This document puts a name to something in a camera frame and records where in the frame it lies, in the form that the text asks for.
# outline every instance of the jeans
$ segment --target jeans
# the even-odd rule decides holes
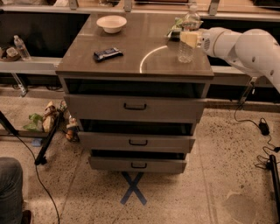
[[[22,219],[23,170],[12,157],[0,157],[0,223],[20,224]]]

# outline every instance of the countertop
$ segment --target countertop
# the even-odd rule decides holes
[[[96,20],[106,15],[90,15],[59,64],[57,74],[203,79],[214,77],[207,56],[199,48],[195,50],[193,62],[178,62],[179,42],[166,37],[176,15],[122,13],[119,15],[127,19],[127,24],[116,34],[108,34],[96,25]],[[94,52],[111,47],[117,47],[123,52],[123,56],[102,62],[93,59]]]
[[[84,3],[87,0],[79,0],[79,2]],[[200,12],[208,11],[211,0],[196,0],[198,9]],[[137,3],[134,1],[134,10],[170,10],[170,11],[186,11],[187,8],[182,4],[172,4],[172,3]],[[280,15],[280,10],[276,10],[273,7],[258,7],[254,6],[252,0],[220,0],[218,12],[228,12],[228,13],[261,13],[261,14],[275,14]]]

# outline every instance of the blue tape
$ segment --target blue tape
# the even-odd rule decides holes
[[[146,205],[147,200],[142,195],[142,193],[140,192],[140,190],[137,187],[137,184],[140,181],[141,177],[143,176],[143,173],[139,172],[133,181],[131,180],[131,177],[127,172],[123,171],[122,175],[126,179],[126,181],[129,183],[129,189],[127,190],[127,192],[124,194],[123,198],[121,199],[121,203],[124,205],[129,200],[130,195],[134,192],[135,195],[140,199],[142,205]]]
[[[40,147],[42,145],[43,138],[34,138],[31,145],[34,147]]]

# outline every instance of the drawer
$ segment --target drawer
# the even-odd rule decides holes
[[[106,95],[65,96],[72,116],[78,119],[196,123],[205,100]]]
[[[152,81],[121,80],[119,77],[103,79],[98,77],[83,77],[82,75],[60,75],[66,93],[72,95],[127,95],[127,96],[154,96],[177,98],[202,98],[206,84],[196,82],[166,82],[160,78]]]
[[[124,122],[80,119],[80,130],[116,134],[192,136],[196,123]]]
[[[86,149],[112,151],[157,151],[190,153],[194,144],[192,136],[152,136],[112,133],[79,132]]]
[[[88,161],[94,170],[119,172],[183,173],[186,168],[185,160],[174,159],[89,157]]]

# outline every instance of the terrazzo floor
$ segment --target terrazzo floor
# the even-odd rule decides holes
[[[0,88],[0,110],[18,130],[29,122],[28,115],[42,114],[49,101],[59,106],[62,99],[62,92],[35,88],[21,98],[18,90]],[[92,170],[89,152],[80,143],[68,142],[59,129],[45,154],[47,163],[37,170],[60,223],[277,223],[271,173],[255,165],[259,155],[267,157],[264,146],[280,145],[279,105],[248,103],[236,112],[238,120],[259,123],[265,118],[270,142],[252,122],[237,122],[235,109],[231,101],[208,103],[185,172],[176,175]],[[40,148],[32,147],[33,139],[22,140],[36,157]],[[26,146],[15,137],[0,136],[0,156],[14,157],[23,166],[24,208],[32,211],[33,223],[58,223]]]

